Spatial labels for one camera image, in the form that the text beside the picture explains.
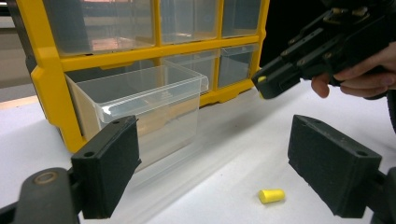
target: transparent drawer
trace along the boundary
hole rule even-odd
[[[154,45],[152,0],[44,0],[60,55],[97,54]]]
[[[262,0],[224,0],[222,37],[255,35]]]
[[[215,72],[215,60],[219,57],[219,50],[212,49],[188,54],[178,54],[163,58],[165,64],[174,63],[207,77],[208,91],[212,91]]]
[[[136,115],[140,170],[186,146],[195,136],[200,92],[207,89],[205,76],[171,65],[119,75],[103,71],[92,69],[102,77],[85,81],[78,80],[82,76],[76,73],[66,76],[87,140],[112,120]]]
[[[219,87],[226,87],[248,78],[252,53],[257,44],[221,49],[219,66]]]
[[[216,38],[219,0],[161,0],[160,4],[164,44]]]

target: yellow frame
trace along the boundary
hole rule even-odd
[[[153,11],[156,15],[160,12],[160,0],[153,1]],[[60,57],[52,37],[50,24],[42,0],[17,0],[21,17],[26,27],[30,43],[37,61],[37,67],[31,74],[37,96],[49,123],[59,128],[64,143],[69,151],[77,152],[87,140],[80,133],[78,119],[67,88],[64,72],[75,71],[91,67],[116,67],[131,64],[134,61],[160,58],[179,53],[189,53],[207,49],[220,49],[224,47],[245,44],[257,44],[259,49],[253,52],[249,77],[259,70],[264,40],[265,24],[268,14],[269,0],[262,0],[257,34],[233,38],[221,38],[222,10],[224,1],[219,0],[218,36],[213,40],[192,42],[178,45],[165,45],[161,43],[160,17],[154,20],[156,46],[148,49],[134,49],[111,54],[90,56]],[[219,68],[219,59],[215,66]],[[201,96],[200,106],[214,103],[223,103],[236,97],[240,92],[253,87],[250,78],[231,86],[218,89],[219,69],[215,71],[213,90]]]

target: human hand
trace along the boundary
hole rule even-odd
[[[386,71],[366,74],[379,65]],[[342,81],[340,89],[343,93],[359,97],[373,97],[387,90],[396,90],[396,42],[390,43],[385,49],[355,66],[339,72],[334,78]],[[317,95],[326,98],[330,93],[329,82],[329,76],[321,74],[312,78],[311,87]]]

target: white table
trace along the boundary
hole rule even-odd
[[[376,151],[384,173],[396,166],[396,134],[385,98],[367,101],[337,88],[320,99],[310,82],[264,101],[255,90],[199,111],[194,141],[135,174],[111,219],[82,223],[369,223],[335,217],[288,164],[294,114],[320,119]],[[28,176],[70,168],[71,154],[39,103],[0,110],[0,207],[19,198]],[[260,189],[286,200],[261,204]]]

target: white tabletop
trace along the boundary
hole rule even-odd
[[[320,99],[309,82],[264,101],[255,90],[199,111],[191,144],[135,174],[112,218],[82,223],[369,223],[335,217],[288,164],[294,114],[320,119],[376,151],[380,170],[396,166],[396,134],[386,98],[368,101],[333,88]],[[39,103],[0,110],[0,207],[19,198],[28,176],[70,168],[71,154]],[[283,189],[262,204],[260,189]]]

